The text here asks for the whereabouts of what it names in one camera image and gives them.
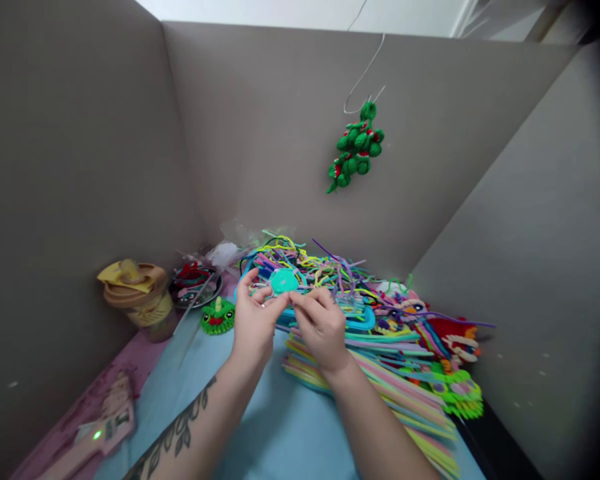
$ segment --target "wire hook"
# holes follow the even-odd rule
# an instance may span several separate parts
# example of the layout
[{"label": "wire hook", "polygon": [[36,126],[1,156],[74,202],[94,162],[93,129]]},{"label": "wire hook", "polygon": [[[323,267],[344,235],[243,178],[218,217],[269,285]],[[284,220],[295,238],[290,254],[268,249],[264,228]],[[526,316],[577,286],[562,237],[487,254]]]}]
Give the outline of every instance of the wire hook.
[{"label": "wire hook", "polygon": [[[362,76],[360,78],[358,78],[358,81],[355,83],[355,85],[353,86],[353,88],[351,89],[351,91],[349,92],[347,99],[345,100],[345,106],[342,108],[342,112],[346,113],[348,115],[352,114],[352,113],[358,113],[360,110],[362,110],[362,107],[365,106],[365,103],[371,100],[371,95],[368,96],[367,101],[365,103],[363,103],[360,108],[358,108],[358,110],[354,110],[354,111],[347,111],[347,104],[349,102],[349,99],[351,98],[353,91],[355,90],[355,88],[358,86],[358,84],[362,81],[362,79],[365,77],[365,75],[367,74],[367,72],[369,71],[369,68],[371,67],[371,64],[373,63],[373,61],[375,60],[375,58],[378,56],[378,53],[380,53],[380,49],[382,48],[382,45],[384,45],[385,42],[385,34],[382,34],[382,40],[380,41],[380,46],[378,47],[378,50],[375,51],[375,54],[373,55],[373,57],[371,58],[371,61],[369,62],[369,64],[367,65],[367,68],[365,69],[365,71],[363,72]],[[378,97],[380,97],[380,94],[382,94],[382,92],[384,91],[384,89],[386,88],[386,85],[384,87],[382,87],[380,89],[380,92],[378,93],[378,95],[376,95],[376,97],[373,100],[373,103],[376,102],[376,100],[378,100]]]}]

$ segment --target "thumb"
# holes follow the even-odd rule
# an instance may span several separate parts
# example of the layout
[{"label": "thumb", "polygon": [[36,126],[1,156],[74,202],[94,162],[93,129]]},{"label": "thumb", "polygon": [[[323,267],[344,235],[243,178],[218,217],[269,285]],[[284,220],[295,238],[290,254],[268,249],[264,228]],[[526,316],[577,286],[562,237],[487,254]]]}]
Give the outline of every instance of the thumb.
[{"label": "thumb", "polygon": [[275,319],[274,321],[277,321],[280,315],[282,315],[282,312],[284,312],[288,306],[289,294],[283,293],[279,297],[276,297],[270,304],[268,304],[267,312],[273,316]]},{"label": "thumb", "polygon": [[295,319],[298,321],[300,332],[303,337],[306,337],[313,328],[311,320],[302,307],[296,305],[294,306],[293,311],[295,312]]}]

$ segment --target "string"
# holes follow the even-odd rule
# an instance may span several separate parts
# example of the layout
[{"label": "string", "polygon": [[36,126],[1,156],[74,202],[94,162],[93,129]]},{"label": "string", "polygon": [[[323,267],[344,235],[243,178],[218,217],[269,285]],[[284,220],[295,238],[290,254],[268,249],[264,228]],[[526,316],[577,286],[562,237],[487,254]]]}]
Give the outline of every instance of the string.
[{"label": "string", "polygon": [[[362,107],[365,106],[365,103],[371,100],[371,96],[369,96],[367,98],[367,101],[365,103],[363,103],[360,108],[358,108],[358,110],[354,110],[354,111],[347,111],[347,104],[349,103],[349,99],[351,98],[353,91],[355,90],[355,88],[358,86],[358,84],[362,81],[362,79],[365,77],[365,75],[367,74],[367,72],[369,71],[369,68],[371,68],[371,64],[373,63],[373,61],[375,60],[375,58],[378,56],[378,53],[380,53],[380,49],[382,48],[382,45],[384,45],[385,42],[385,34],[382,34],[382,40],[380,41],[380,46],[378,47],[378,50],[375,51],[375,53],[373,54],[373,57],[371,58],[371,61],[369,62],[369,64],[367,65],[367,68],[365,68],[365,71],[362,73],[362,76],[360,78],[358,78],[358,81],[355,83],[355,85],[353,86],[353,88],[351,89],[351,91],[349,92],[347,99],[345,100],[345,106],[342,108],[342,112],[350,115],[352,113],[358,113],[360,110],[362,110]],[[380,97],[380,95],[382,94],[382,92],[384,91],[384,89],[386,88],[386,85],[384,87],[382,87],[382,89],[380,90],[380,93],[378,93],[378,95],[376,95],[376,97],[374,98],[372,103],[375,103],[378,100],[378,97]]]},{"label": "string", "polygon": [[353,26],[353,24],[356,22],[356,20],[358,20],[358,17],[360,16],[360,14],[362,13],[362,10],[364,10],[365,5],[367,4],[367,0],[364,0],[364,2],[362,2],[362,7],[360,7],[360,10],[358,10],[358,14],[355,16],[355,18],[353,19],[353,21],[351,22],[349,28],[347,29],[347,31],[351,30],[351,27]]}]

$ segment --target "right hand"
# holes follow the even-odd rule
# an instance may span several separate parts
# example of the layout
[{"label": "right hand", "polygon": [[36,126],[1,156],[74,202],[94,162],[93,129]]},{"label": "right hand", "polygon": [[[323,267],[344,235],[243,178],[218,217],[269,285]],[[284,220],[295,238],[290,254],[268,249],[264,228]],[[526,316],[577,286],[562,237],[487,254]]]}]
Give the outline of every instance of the right hand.
[{"label": "right hand", "polygon": [[351,354],[345,346],[346,318],[327,288],[306,295],[291,292],[295,318],[302,338],[323,373],[333,374],[347,366]]}]

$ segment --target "colorful craft pile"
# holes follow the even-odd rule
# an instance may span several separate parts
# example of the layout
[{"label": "colorful craft pile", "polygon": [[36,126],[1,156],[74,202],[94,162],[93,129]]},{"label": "colorful craft pile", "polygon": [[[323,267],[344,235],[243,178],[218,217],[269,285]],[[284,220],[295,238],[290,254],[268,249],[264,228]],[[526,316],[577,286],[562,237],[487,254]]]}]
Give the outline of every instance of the colorful craft pile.
[{"label": "colorful craft pile", "polygon": [[[460,366],[479,356],[477,325],[492,325],[432,312],[410,289],[411,279],[407,286],[379,281],[360,268],[364,260],[346,261],[314,242],[326,257],[308,255],[304,245],[276,236],[244,258],[241,269],[245,261],[246,270],[259,268],[254,289],[269,284],[274,292],[288,285],[298,291],[329,288],[347,316],[345,343],[362,370],[435,468],[445,478],[459,478],[447,447],[457,433],[445,413],[465,419],[482,415],[481,390]],[[328,394],[292,310],[278,328],[289,332],[286,372]]]}]

